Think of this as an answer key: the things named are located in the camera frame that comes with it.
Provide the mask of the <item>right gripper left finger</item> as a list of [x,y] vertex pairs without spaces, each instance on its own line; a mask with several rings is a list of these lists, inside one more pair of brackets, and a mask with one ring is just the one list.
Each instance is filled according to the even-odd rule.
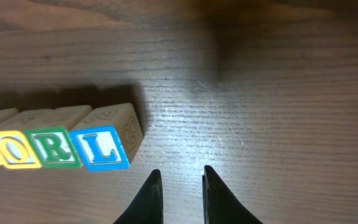
[[162,176],[153,170],[114,224],[163,224]]

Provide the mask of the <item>yellow O block moved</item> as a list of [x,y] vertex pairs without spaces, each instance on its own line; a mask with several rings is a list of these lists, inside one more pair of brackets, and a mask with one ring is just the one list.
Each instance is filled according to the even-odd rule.
[[25,131],[51,109],[22,111],[0,124],[0,163],[7,169],[39,169],[39,158],[32,149]]

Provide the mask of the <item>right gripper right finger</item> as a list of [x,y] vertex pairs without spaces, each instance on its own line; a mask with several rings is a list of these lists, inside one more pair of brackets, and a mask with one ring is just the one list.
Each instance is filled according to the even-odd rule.
[[204,167],[203,212],[205,224],[262,224],[238,201],[211,166]]

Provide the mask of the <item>blue L block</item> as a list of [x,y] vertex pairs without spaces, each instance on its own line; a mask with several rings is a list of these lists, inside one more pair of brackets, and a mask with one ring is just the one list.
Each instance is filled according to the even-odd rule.
[[144,138],[131,103],[94,109],[69,135],[89,171],[130,168]]

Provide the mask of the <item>green R block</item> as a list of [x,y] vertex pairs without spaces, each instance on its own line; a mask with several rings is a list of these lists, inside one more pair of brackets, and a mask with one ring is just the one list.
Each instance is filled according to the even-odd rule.
[[24,131],[44,168],[80,168],[81,159],[69,131],[92,111],[90,105],[56,108],[37,118]]

